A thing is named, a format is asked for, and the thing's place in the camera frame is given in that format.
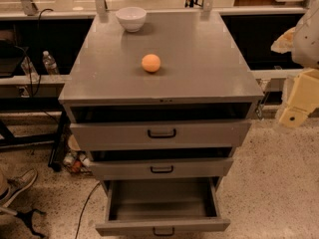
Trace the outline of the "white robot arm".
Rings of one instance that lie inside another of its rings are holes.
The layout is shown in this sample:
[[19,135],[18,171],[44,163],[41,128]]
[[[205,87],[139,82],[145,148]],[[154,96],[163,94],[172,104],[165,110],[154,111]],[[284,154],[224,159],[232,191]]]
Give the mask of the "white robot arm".
[[284,101],[278,123],[295,128],[319,108],[319,0],[311,3],[297,25],[284,32],[271,45],[275,53],[291,53],[292,61],[303,71],[289,82],[293,83]]

